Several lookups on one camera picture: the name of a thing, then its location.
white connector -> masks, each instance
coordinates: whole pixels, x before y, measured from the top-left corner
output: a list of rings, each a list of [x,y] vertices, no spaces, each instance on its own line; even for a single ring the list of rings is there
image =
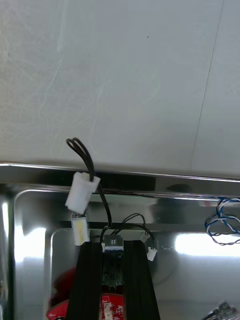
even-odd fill
[[[84,242],[90,241],[89,227],[85,216],[71,218],[71,227],[75,246],[81,246]]]
[[[97,190],[100,178],[95,176],[93,181],[90,181],[88,173],[76,172],[73,176],[71,189],[67,197],[65,206],[69,210],[83,215],[88,207],[90,197]]]
[[[157,249],[155,249],[155,248],[152,249],[152,248],[149,246],[149,247],[148,247],[148,253],[146,254],[147,259],[148,259],[149,261],[153,261],[157,252],[158,252]]]

reflective metal surface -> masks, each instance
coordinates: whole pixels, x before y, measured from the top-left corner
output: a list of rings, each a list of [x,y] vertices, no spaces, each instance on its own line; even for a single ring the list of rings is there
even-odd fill
[[[65,207],[74,172],[0,165],[0,315],[4,319],[45,319],[54,280],[76,265],[78,249],[71,213]],[[240,247],[221,247],[204,233],[216,196],[239,197],[240,180],[132,172],[99,175],[113,227],[138,212],[154,232],[158,252],[150,268],[161,320],[201,320],[222,300],[240,307]],[[239,216],[239,205],[226,209]],[[97,194],[92,196],[88,216],[95,236],[106,223]],[[133,221],[141,223],[139,217]],[[125,240],[139,239],[142,231],[125,230],[121,235]]]

white plug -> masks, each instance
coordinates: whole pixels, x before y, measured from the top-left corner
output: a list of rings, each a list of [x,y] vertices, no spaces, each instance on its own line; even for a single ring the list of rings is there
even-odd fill
[[[93,181],[90,181],[88,173],[76,172],[73,176],[71,189],[67,197],[65,206],[69,210],[83,215],[88,207],[92,193],[97,190],[100,178],[95,176]]]
[[[149,247],[148,247],[148,253],[146,254],[147,259],[148,259],[149,261],[153,261],[157,252],[158,252],[157,249],[155,249],[155,248],[152,249],[152,248],[149,246]]]

white jst connector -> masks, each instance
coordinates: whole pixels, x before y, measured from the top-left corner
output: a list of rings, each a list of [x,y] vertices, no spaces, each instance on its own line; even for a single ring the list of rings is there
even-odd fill
[[[157,249],[155,249],[155,248],[152,249],[152,248],[149,246],[149,247],[148,247],[148,253],[146,254],[147,259],[148,259],[149,261],[153,261],[157,252],[158,252]]]

small connector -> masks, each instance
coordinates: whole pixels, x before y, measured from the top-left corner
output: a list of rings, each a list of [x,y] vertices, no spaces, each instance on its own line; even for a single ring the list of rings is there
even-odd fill
[[[75,246],[81,246],[84,242],[90,241],[87,218],[71,218],[71,227]]]
[[[152,248],[149,246],[149,247],[148,247],[148,253],[146,254],[147,259],[148,259],[149,261],[153,261],[157,252],[158,252],[157,249],[155,249],[155,248],[152,249]]]
[[[97,190],[100,178],[95,176],[93,181],[90,181],[88,173],[76,172],[73,176],[72,185],[68,194],[65,206],[69,210],[83,215],[88,207],[92,193]]]

